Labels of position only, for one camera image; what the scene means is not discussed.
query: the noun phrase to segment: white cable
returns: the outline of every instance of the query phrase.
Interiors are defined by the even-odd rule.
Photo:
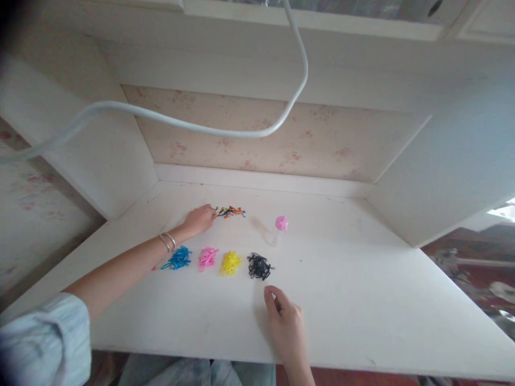
[[[82,128],[84,128],[91,119],[96,117],[97,115],[102,114],[108,110],[120,110],[129,114],[134,114],[140,117],[145,117],[152,119],[154,121],[163,122],[172,126],[180,127],[183,129],[196,131],[204,134],[211,134],[216,136],[222,136],[227,138],[262,138],[269,136],[273,132],[275,132],[281,125],[284,123],[288,114],[290,113],[293,104],[296,102],[300,93],[302,92],[304,86],[307,81],[307,73],[308,73],[308,65],[307,65],[307,56],[306,50],[304,49],[304,44],[302,43],[302,39],[300,38],[299,30],[297,29],[297,25],[295,20],[293,19],[293,15],[291,13],[290,3],[288,0],[283,0],[284,10],[286,11],[286,16],[288,18],[288,22],[290,23],[291,30],[293,31],[295,38],[297,40],[297,45],[299,46],[300,54],[302,57],[302,64],[304,67],[304,76],[302,78],[302,82],[299,87],[293,94],[291,100],[288,102],[284,111],[282,112],[279,119],[269,128],[258,130],[258,131],[232,131],[232,130],[221,130],[221,129],[213,129],[207,126],[201,126],[194,123],[189,123],[185,121],[181,121],[175,118],[171,118],[169,116],[153,112],[152,110],[148,110],[142,107],[137,107],[134,105],[130,105],[128,103],[114,102],[114,101],[102,101],[96,102],[89,106],[87,106],[84,110],[82,110],[70,123],[64,128],[62,132],[55,135],[54,137],[38,144],[30,149],[26,149],[23,151],[19,151],[14,155],[0,157],[0,165],[7,164],[9,162],[23,161],[26,159],[34,158],[43,153],[65,143]]]

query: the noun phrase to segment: colorful rubber bands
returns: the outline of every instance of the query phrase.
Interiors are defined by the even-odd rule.
[[[181,246],[179,249],[177,249],[170,260],[168,260],[168,263],[163,265],[161,269],[173,269],[178,270],[179,268],[182,268],[184,266],[189,266],[189,263],[192,261],[189,259],[189,255],[191,254],[191,251],[186,248],[185,246]]]
[[[204,272],[206,267],[213,266],[215,264],[215,256],[218,252],[219,250],[215,248],[206,247],[202,249],[198,261],[198,271]]]
[[[240,214],[243,216],[243,218],[245,218],[244,213],[246,212],[244,210],[241,210],[240,207],[237,209],[234,206],[229,206],[228,208],[222,207],[222,209],[220,209],[220,211],[218,212],[217,217],[221,216],[224,219],[228,219],[231,216],[237,216]]]
[[[225,258],[222,261],[222,267],[220,268],[220,273],[223,276],[234,275],[242,262],[243,261],[235,251],[230,251],[225,254]]]
[[[250,256],[247,256],[249,261],[248,274],[251,278],[265,280],[270,276],[270,270],[275,269],[270,264],[267,264],[267,259],[256,252],[252,252]]]

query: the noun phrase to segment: silver bracelet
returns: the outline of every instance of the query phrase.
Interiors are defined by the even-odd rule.
[[[168,253],[172,253],[171,249],[170,249],[170,246],[168,245],[168,243],[166,242],[165,238],[162,236],[162,235],[158,235],[161,240],[164,242],[164,244],[166,245],[166,248],[168,249]]]
[[[162,233],[162,234],[164,234],[165,236],[168,236],[168,238],[169,238],[170,240],[172,240],[172,242],[173,242],[173,249],[172,249],[172,251],[174,251],[174,250],[175,250],[175,248],[176,248],[176,244],[175,244],[175,240],[173,239],[173,237],[171,237],[171,236],[170,236],[170,234],[169,234],[169,233],[167,233],[167,232],[164,232],[164,233]]]

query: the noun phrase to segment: desk surface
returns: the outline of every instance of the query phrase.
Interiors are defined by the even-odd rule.
[[[218,218],[186,242],[190,267],[150,272],[92,327],[94,348],[276,361],[262,295],[274,284],[304,309],[314,366],[515,379],[515,343],[363,199],[161,181],[18,299],[3,322],[205,203],[241,206],[247,218]],[[280,215],[290,228],[273,248],[263,235]],[[199,273],[205,246],[220,253]],[[263,282],[244,261],[223,277],[229,250],[257,252],[276,269]]]

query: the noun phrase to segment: light blue sleeve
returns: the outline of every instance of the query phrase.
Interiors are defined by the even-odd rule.
[[[90,319],[78,297],[60,293],[0,328],[8,384],[82,385],[90,377]]]

